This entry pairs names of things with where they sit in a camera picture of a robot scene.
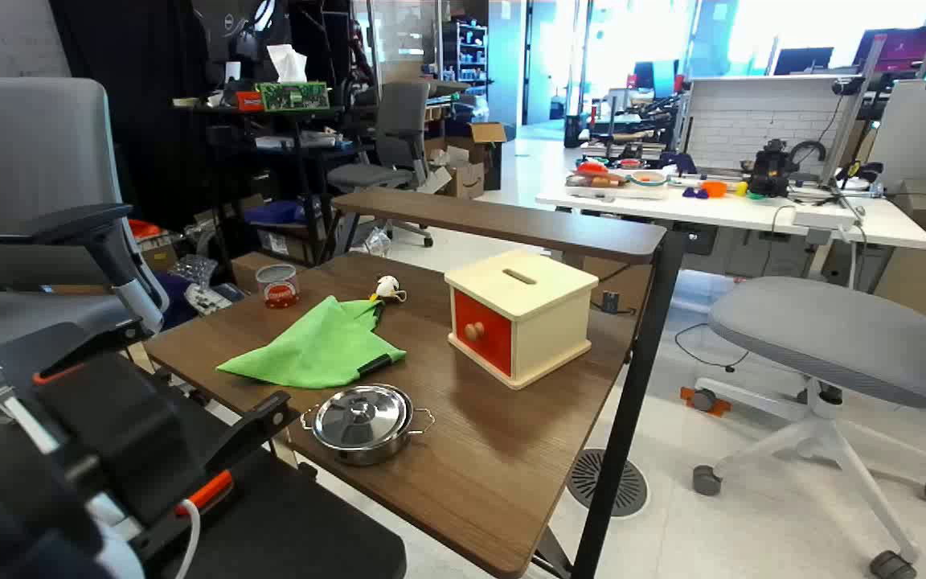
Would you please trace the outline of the green cloth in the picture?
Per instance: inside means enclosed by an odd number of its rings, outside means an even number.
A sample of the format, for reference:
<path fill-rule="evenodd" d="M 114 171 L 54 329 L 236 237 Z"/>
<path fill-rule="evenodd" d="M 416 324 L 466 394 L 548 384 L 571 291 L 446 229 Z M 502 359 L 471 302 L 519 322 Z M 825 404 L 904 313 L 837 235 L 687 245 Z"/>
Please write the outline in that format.
<path fill-rule="evenodd" d="M 349 384 L 373 367 L 407 355 L 378 324 L 379 304 L 373 300 L 325 296 L 264 348 L 220 362 L 220 372 L 293 389 Z"/>

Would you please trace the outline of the grey office chair right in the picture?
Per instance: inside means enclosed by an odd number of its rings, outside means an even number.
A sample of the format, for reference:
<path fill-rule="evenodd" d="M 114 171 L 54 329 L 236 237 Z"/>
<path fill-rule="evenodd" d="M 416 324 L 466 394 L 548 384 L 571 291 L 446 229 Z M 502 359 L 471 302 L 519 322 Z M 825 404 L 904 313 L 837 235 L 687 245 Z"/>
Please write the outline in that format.
<path fill-rule="evenodd" d="M 745 354 L 795 368 L 803 378 L 803 394 L 788 400 L 732 381 L 699 378 L 696 394 L 724 394 L 754 404 L 786 418 L 786 427 L 719 464 L 696 467 L 693 487 L 719 495 L 724 476 L 744 464 L 815 440 L 853 480 L 894 539 L 894 551 L 880 551 L 870 561 L 870 571 L 876 579 L 917 579 L 919 547 L 846 433 L 856 430 L 914 456 L 924 456 L 924 451 L 846 422 L 844 393 L 853 389 L 906 408 L 926 408 L 926 314 L 853 285 L 803 275 L 756 275 L 714 302 L 708 329 Z"/>

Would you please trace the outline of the grey office chair left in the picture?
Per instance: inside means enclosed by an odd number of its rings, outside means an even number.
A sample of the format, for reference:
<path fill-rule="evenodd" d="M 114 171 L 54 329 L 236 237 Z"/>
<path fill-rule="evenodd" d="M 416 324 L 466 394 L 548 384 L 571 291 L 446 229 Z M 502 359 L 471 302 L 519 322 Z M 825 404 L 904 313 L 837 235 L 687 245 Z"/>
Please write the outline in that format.
<path fill-rule="evenodd" d="M 109 93 L 89 77 L 0 77 L 0 348 L 151 336 L 170 304 L 135 248 Z"/>

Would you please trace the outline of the white desk with clutter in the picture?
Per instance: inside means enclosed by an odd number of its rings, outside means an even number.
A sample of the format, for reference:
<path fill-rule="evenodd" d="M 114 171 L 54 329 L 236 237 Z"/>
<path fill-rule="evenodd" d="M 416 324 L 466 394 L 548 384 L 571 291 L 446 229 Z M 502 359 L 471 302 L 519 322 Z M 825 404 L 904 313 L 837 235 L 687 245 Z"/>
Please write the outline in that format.
<path fill-rule="evenodd" d="M 740 160 L 756 158 L 772 139 L 788 144 L 818 139 L 826 146 L 819 171 L 829 173 L 861 103 L 861 93 L 839 97 L 837 85 L 839 77 L 826 75 L 696 80 L 683 97 L 678 144 L 701 173 L 729 175 Z M 786 196 L 728 192 L 721 200 L 693 200 L 684 186 L 684 175 L 651 186 L 564 186 L 543 192 L 540 202 L 574 213 L 798 237 L 809 235 L 798 214 L 818 214 L 811 202 Z M 856 222 L 833 231 L 839 245 L 926 249 L 926 229 L 890 200 L 856 192 L 846 213 Z"/>

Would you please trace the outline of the black shelf rack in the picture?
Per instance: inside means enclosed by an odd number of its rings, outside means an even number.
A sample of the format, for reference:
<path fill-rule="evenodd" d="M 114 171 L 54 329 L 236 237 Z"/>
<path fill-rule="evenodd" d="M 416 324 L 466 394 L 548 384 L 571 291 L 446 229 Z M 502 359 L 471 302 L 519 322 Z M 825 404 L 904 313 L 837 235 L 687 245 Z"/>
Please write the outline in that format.
<path fill-rule="evenodd" d="M 267 167 L 280 196 L 301 205 L 293 231 L 307 262 L 322 262 L 332 240 L 332 200 L 311 175 L 342 150 L 338 139 L 311 141 L 311 130 L 338 130 L 349 108 L 332 98 L 325 80 L 229 82 L 205 97 L 175 97 L 170 108 L 205 129 L 208 150 L 229 164 Z"/>

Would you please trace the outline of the small white figurine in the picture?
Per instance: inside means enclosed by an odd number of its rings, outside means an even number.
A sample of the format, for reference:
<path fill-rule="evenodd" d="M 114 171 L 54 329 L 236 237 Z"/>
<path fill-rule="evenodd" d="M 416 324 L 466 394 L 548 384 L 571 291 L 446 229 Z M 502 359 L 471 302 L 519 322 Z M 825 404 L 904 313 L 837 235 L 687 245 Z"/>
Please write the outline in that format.
<path fill-rule="evenodd" d="M 378 289 L 373 289 L 373 300 L 378 302 L 407 302 L 410 291 L 407 291 L 407 285 L 395 275 L 379 275 Z"/>

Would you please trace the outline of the grey chair in background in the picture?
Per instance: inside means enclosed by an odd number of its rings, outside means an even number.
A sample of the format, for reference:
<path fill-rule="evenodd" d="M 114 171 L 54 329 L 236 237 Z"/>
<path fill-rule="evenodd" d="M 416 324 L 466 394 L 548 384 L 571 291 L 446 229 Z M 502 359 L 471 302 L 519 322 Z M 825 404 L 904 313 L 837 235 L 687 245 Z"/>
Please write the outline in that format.
<path fill-rule="evenodd" d="M 391 80 L 379 85 L 378 122 L 369 130 L 369 158 L 338 164 L 328 184 L 342 192 L 353 188 L 416 188 L 425 179 L 425 80 Z"/>

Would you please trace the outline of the clear cup with red contents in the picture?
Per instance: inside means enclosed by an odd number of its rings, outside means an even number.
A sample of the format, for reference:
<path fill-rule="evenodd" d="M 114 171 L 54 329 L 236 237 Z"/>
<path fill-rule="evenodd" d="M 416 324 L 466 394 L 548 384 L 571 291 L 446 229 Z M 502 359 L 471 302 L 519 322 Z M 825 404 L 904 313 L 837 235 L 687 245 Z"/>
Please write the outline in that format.
<path fill-rule="evenodd" d="M 253 280 L 267 307 L 288 307 L 301 296 L 293 262 L 267 262 L 253 274 Z"/>

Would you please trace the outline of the wooden box with red drawer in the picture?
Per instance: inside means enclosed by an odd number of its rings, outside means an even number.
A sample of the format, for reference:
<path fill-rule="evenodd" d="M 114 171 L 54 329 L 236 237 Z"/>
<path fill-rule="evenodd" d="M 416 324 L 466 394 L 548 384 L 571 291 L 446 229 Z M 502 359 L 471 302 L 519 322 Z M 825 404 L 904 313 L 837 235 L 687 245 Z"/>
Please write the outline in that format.
<path fill-rule="evenodd" d="M 446 274 L 446 342 L 510 389 L 581 355 L 596 274 L 533 249 L 504 249 Z"/>

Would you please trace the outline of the silver pot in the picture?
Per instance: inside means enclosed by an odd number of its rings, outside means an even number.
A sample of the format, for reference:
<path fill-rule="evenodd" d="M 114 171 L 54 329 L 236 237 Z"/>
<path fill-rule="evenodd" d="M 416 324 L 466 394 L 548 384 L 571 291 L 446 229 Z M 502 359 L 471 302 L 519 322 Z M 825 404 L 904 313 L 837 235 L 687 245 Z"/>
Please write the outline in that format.
<path fill-rule="evenodd" d="M 378 467 L 400 456 L 420 427 L 410 418 L 336 418 L 311 415 L 307 422 L 308 436 L 344 467 Z"/>

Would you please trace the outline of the grey office chair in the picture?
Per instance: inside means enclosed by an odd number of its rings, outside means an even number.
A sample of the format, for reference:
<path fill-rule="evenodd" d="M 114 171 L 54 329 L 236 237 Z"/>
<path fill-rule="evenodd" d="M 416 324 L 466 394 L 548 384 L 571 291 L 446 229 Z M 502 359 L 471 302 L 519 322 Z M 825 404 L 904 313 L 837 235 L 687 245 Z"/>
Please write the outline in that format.
<path fill-rule="evenodd" d="M 754 404 L 786 418 L 786 427 L 719 464 L 696 467 L 693 487 L 719 495 L 724 476 L 744 464 L 815 440 L 853 480 L 894 539 L 894 551 L 880 551 L 870 561 L 870 571 L 876 579 L 917 579 L 919 547 L 846 433 L 856 430 L 914 456 L 924 456 L 924 451 L 846 422 L 844 393 L 853 389 L 906 408 L 926 408 L 926 314 L 853 285 L 803 275 L 756 275 L 714 302 L 708 329 L 745 354 L 795 368 L 803 378 L 803 394 L 788 400 L 732 381 L 699 378 L 696 394 L 724 394 Z"/>
<path fill-rule="evenodd" d="M 89 77 L 0 77 L 0 348 L 151 336 L 170 304 L 135 248 L 109 93 Z"/>

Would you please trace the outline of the black equipment in foreground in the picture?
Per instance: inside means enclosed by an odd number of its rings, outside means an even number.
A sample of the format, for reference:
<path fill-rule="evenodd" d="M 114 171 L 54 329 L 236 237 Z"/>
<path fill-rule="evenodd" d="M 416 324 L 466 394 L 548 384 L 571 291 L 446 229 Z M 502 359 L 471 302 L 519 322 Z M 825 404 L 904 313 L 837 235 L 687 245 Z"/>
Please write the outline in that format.
<path fill-rule="evenodd" d="M 0 367 L 0 579 L 407 579 L 394 530 L 271 451 L 293 418 L 220 422 L 116 354 Z"/>

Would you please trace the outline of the silver pot lid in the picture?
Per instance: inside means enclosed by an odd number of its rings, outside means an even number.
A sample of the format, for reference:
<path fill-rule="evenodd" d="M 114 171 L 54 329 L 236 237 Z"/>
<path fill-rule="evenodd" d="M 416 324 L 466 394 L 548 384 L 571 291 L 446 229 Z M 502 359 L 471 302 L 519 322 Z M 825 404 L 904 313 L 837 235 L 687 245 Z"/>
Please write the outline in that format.
<path fill-rule="evenodd" d="M 416 418 L 413 397 L 395 384 L 349 384 L 325 397 L 317 415 L 325 422 L 336 418 L 378 418 L 378 422 L 395 422 L 395 418 Z"/>

